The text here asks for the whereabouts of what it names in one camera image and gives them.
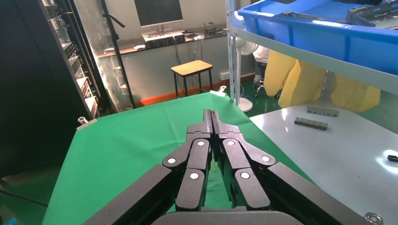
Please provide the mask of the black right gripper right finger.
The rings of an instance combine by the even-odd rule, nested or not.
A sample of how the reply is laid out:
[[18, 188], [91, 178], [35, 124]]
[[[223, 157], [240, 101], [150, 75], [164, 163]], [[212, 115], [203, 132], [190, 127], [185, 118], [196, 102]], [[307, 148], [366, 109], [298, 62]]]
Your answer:
[[214, 159], [221, 170], [232, 207], [268, 210], [271, 201], [256, 173], [274, 165], [276, 159], [248, 143], [238, 126], [222, 122], [216, 110], [211, 112], [211, 118], [214, 129]]

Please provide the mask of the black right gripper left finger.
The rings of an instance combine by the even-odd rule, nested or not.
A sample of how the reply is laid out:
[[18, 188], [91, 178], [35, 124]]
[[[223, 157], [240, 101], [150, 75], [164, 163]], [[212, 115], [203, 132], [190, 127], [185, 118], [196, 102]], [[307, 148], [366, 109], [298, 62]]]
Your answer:
[[189, 125], [186, 141], [168, 154], [162, 165], [175, 173], [179, 185], [176, 192], [176, 211], [199, 211], [206, 199], [208, 173], [212, 158], [213, 123], [211, 110], [203, 111], [201, 123]]

